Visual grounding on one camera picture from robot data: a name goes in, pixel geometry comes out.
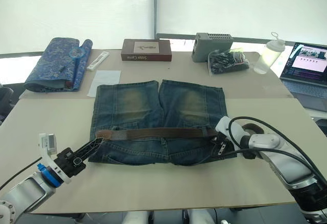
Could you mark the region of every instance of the book cover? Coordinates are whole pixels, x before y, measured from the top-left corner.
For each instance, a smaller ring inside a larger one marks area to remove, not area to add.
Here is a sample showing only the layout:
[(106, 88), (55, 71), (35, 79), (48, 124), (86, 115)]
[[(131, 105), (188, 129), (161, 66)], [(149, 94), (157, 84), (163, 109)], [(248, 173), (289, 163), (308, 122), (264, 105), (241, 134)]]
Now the book cover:
[(172, 60), (170, 41), (162, 39), (125, 39), (121, 55), (123, 61)]

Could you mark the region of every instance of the chair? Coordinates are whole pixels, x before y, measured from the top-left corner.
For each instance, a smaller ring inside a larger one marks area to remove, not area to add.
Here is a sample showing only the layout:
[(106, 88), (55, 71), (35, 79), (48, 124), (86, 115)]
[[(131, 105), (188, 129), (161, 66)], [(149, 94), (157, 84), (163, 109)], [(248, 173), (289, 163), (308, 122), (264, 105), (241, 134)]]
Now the chair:
[(8, 87), (0, 87), (0, 120), (6, 118), (15, 106), (10, 100), (13, 93), (14, 91)]

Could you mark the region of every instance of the window blind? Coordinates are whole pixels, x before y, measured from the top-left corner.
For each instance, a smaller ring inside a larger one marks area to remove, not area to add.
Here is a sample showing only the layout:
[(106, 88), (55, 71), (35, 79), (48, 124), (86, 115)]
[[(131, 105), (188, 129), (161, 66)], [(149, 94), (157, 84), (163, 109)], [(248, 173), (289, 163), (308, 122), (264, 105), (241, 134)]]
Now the window blind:
[(0, 54), (43, 51), (54, 37), (121, 48), (153, 38), (153, 0), (0, 0)]
[(327, 0), (158, 0), (157, 32), (327, 44)]

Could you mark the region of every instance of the brown leather belt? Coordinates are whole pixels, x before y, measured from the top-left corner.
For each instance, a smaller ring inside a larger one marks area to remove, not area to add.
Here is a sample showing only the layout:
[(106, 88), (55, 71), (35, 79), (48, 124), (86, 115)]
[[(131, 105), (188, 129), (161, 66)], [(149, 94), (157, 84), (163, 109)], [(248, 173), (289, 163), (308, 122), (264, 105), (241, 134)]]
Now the brown leather belt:
[(146, 137), (164, 137), (164, 138), (201, 138), (213, 137), (217, 135), (215, 130), (202, 130), (193, 128), (149, 128), (139, 130), (100, 130), (97, 131), (97, 137), (103, 137), (106, 140), (121, 141), (140, 139)]

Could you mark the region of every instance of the table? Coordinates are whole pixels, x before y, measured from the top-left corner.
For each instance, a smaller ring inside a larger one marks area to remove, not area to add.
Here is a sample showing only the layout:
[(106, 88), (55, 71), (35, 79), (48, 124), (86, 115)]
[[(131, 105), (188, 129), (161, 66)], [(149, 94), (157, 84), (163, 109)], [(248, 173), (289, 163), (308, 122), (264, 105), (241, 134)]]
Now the table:
[[(88, 141), (93, 99), (23, 99), (0, 126), (0, 182), (39, 157), (38, 134), (55, 133), (58, 151)], [(226, 99), (228, 115), (253, 116), (276, 126), (296, 142), (327, 178), (327, 141), (293, 98)], [(34, 213), (110, 212), (182, 208), (244, 207), (294, 202), (259, 159), (242, 157), (192, 167), (87, 162)], [(4, 191), (36, 170), (17, 177)]]
[[(173, 52), (171, 62), (122, 61), (120, 50), (106, 50), (110, 56), (98, 66), (98, 70), (121, 70), (120, 83), (136, 83), (162, 79), (223, 87), (226, 98), (292, 98), (273, 71), (257, 74), (253, 68), (210, 77), (207, 63), (192, 61), (191, 52)], [(102, 50), (93, 49), (88, 62), (92, 62)], [(245, 53), (253, 67), (259, 58), (256, 52)], [(35, 93), (26, 91), (21, 98), (88, 98), (86, 95), (95, 71), (86, 71), (79, 92)]]

